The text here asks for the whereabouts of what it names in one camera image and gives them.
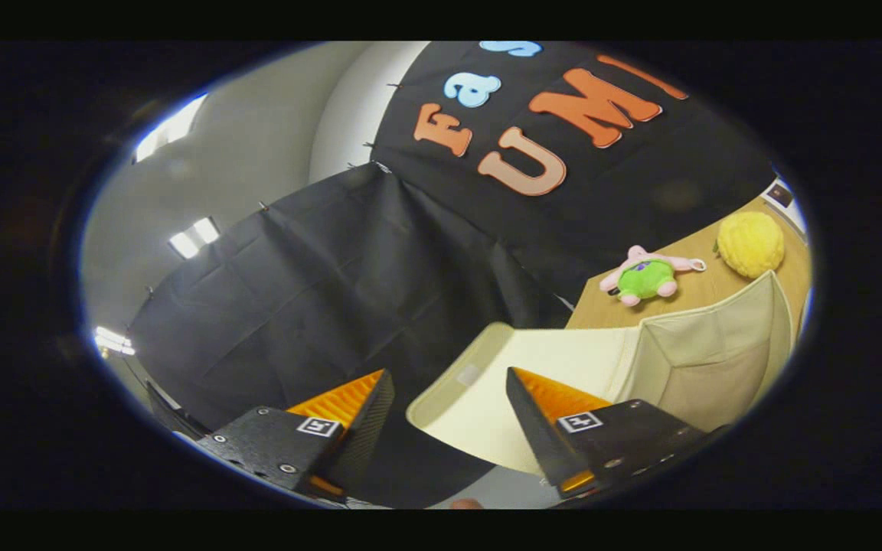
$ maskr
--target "beige fabric basket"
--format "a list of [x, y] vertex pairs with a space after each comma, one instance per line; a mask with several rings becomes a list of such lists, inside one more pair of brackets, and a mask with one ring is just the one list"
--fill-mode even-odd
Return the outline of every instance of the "beige fabric basket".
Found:
[[497, 322], [407, 407], [407, 421], [465, 453], [542, 475], [505, 397], [509, 367], [612, 403], [642, 399], [713, 430], [737, 421], [771, 387], [791, 354], [793, 331], [774, 272], [720, 303], [645, 318], [634, 328]]

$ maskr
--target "black cloth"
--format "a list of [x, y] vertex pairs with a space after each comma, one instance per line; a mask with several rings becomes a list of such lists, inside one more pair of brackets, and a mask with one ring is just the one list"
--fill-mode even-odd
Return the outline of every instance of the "black cloth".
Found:
[[[371, 159], [497, 237], [557, 295], [576, 304], [587, 279], [622, 264], [632, 245], [652, 251], [681, 240], [741, 208], [773, 181], [771, 161], [755, 137], [688, 86], [617, 53], [567, 42], [540, 45], [543, 50], [533, 57], [515, 57], [483, 49], [478, 41], [428, 44], [386, 109]], [[599, 54], [661, 78], [690, 97], [675, 99], [641, 77], [599, 62]], [[599, 149], [577, 126], [529, 110], [540, 92], [581, 97], [564, 80], [575, 67], [657, 103], [661, 115], [632, 121], [619, 141]], [[445, 81], [456, 73], [494, 76], [501, 86], [483, 105], [468, 108], [445, 97]], [[413, 138], [426, 103], [455, 116], [461, 122], [457, 129], [472, 130], [461, 158]], [[559, 187], [531, 197], [479, 174], [479, 162], [490, 151], [525, 174], [541, 174], [535, 160], [499, 147], [499, 137], [511, 126], [567, 165]]]
[[394, 404], [367, 487], [349, 491], [426, 507], [493, 466], [411, 426], [410, 401], [490, 322], [563, 327], [568, 316], [497, 240], [369, 164], [272, 203], [183, 262], [132, 342], [210, 430], [386, 367]]

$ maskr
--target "wooden table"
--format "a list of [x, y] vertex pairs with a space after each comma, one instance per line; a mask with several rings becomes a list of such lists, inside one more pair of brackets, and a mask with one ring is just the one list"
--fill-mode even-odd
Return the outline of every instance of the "wooden table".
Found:
[[[812, 287], [812, 262], [809, 257], [809, 248], [802, 238], [784, 216], [781, 216], [771, 208], [767, 199], [759, 196], [750, 201], [738, 212], [766, 213], [777, 220], [781, 226], [785, 240], [785, 257], [781, 266], [775, 271], [788, 297], [789, 307], [792, 312], [792, 324], [795, 331], [802, 325], [802, 308], [805, 307], [805, 297]], [[714, 255], [714, 242], [720, 231], [720, 222], [713, 223], [704, 229], [693, 233], [671, 245], [662, 247], [659, 254], [679, 256], [686, 258], [699, 258], [707, 263], [706, 272], [680, 272], [676, 275], [679, 290], [675, 295], [668, 298], [654, 297], [646, 299], [634, 307], [628, 308], [620, 303], [617, 297], [609, 296], [602, 292], [599, 283], [615, 268], [608, 272], [595, 275], [588, 279], [584, 286], [577, 306], [574, 308], [567, 328], [627, 328], [634, 327], [642, 318], [668, 314], [671, 311], [692, 310], [710, 306], [724, 300], [752, 282], [752, 279], [744, 278], [734, 272], [724, 262], [724, 259]]]

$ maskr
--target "yellow plush toy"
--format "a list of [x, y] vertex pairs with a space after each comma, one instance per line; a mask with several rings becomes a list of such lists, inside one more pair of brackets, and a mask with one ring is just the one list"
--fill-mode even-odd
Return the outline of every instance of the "yellow plush toy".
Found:
[[765, 213], [735, 213], [720, 224], [715, 252], [734, 271], [755, 279], [781, 265], [785, 240], [781, 227]]

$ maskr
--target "pink plush toy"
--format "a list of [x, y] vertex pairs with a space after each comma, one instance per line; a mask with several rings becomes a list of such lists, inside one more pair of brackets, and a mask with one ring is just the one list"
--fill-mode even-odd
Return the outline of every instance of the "pink plush toy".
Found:
[[617, 294], [626, 306], [635, 306], [643, 298], [672, 296], [678, 289], [675, 273], [690, 269], [703, 272], [707, 263], [697, 258], [648, 253], [635, 245], [628, 249], [628, 260], [601, 280], [601, 290]]

